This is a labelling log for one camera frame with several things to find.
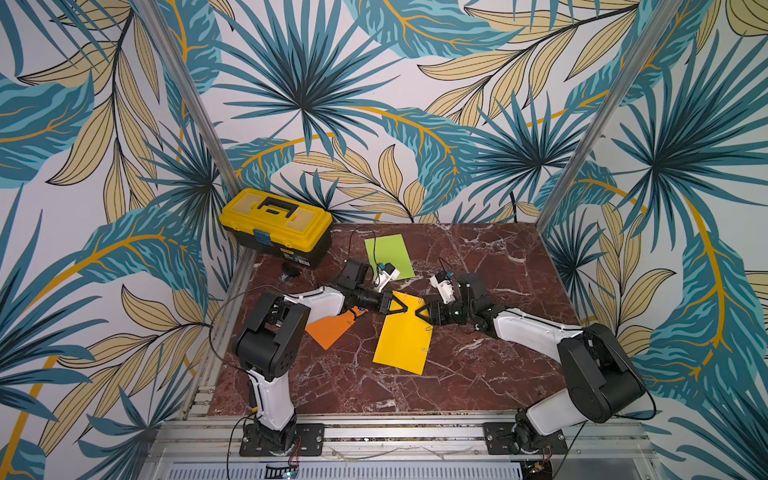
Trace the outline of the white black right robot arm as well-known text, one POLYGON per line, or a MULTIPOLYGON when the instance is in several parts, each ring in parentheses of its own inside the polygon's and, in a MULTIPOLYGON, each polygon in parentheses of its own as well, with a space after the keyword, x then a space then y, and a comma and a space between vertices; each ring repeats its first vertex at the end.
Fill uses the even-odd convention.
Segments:
POLYGON ((470 325, 560 364, 566 387, 518 416, 518 429, 530 439, 582 422, 604 423, 648 392, 608 327, 556 323, 497 303, 476 274, 458 278, 458 293, 448 281, 430 283, 438 294, 415 310, 417 318, 433 326, 470 325))

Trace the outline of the yellow paper sheet stack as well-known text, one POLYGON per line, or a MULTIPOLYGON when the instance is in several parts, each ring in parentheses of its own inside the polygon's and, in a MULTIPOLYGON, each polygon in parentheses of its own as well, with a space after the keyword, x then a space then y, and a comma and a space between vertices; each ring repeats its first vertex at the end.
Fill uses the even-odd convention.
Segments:
POLYGON ((415 316, 415 310, 426 303, 419 297, 413 297, 414 305, 408 313, 385 317, 373 362, 422 375, 433 326, 415 316))

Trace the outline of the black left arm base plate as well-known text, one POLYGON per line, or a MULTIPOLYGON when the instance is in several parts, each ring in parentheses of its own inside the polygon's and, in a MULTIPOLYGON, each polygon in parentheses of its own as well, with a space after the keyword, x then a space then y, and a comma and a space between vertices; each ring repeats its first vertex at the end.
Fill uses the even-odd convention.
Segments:
POLYGON ((239 455, 241 457, 289 456, 319 457, 325 440, 325 426, 320 423, 289 424, 281 431, 271 430, 259 422, 245 427, 239 455))

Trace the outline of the green paper sheet stack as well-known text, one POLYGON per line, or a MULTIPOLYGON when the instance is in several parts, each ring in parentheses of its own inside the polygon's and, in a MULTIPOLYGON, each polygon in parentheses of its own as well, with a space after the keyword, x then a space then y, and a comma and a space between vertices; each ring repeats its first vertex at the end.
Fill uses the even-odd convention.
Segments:
POLYGON ((365 240, 369 263, 373 268, 378 264, 391 263, 399 272, 399 280, 415 276, 414 268, 401 234, 387 235, 365 240))

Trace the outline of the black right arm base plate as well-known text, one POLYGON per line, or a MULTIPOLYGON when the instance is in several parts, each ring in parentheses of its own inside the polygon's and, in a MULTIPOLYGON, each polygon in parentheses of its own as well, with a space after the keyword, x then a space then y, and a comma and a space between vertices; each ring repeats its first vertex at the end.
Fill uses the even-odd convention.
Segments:
POLYGON ((564 434, 557 431, 539 434, 525 422, 487 422, 482 424, 483 439, 489 455, 565 454, 564 434))

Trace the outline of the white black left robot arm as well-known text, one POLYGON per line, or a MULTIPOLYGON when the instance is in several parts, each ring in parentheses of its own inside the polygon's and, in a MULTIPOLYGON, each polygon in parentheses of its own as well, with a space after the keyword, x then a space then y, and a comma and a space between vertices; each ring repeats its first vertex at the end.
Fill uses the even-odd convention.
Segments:
POLYGON ((329 284, 297 294, 266 290, 247 316, 233 353, 251 382, 257 422, 268 434, 286 434, 295 425, 288 372, 307 326, 355 307, 382 315, 407 311, 392 292, 365 285, 370 266, 348 260, 329 284))

